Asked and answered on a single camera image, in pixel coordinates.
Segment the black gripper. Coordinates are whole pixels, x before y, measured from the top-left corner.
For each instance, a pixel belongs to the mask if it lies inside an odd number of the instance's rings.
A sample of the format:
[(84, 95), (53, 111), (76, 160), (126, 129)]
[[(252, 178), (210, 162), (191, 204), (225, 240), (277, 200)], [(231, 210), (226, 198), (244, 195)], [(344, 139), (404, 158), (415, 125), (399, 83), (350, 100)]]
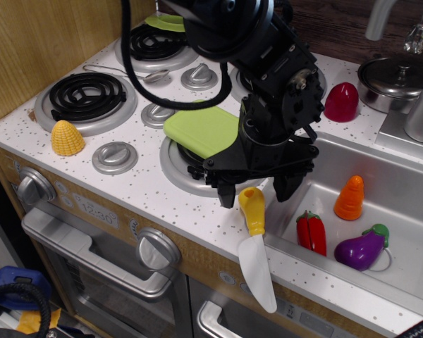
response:
[(319, 151), (310, 124), (318, 120), (313, 96), (274, 106), (254, 94), (243, 98), (235, 141), (203, 163), (206, 183), (217, 187), (221, 205), (234, 206), (235, 184), (266, 177), (274, 177), (277, 201), (289, 200), (314, 168)]

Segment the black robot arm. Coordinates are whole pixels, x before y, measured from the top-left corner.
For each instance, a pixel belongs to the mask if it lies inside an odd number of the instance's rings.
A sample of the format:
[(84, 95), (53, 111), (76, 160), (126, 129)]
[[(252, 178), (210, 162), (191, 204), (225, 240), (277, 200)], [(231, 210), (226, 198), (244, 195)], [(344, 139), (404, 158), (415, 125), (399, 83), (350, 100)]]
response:
[(237, 68), (251, 84), (241, 101), (238, 134), (203, 163), (206, 183), (231, 208), (237, 184), (274, 179), (289, 199), (318, 156), (312, 123), (324, 111), (315, 57), (279, 17), (273, 1), (170, 1), (189, 45), (201, 56)]

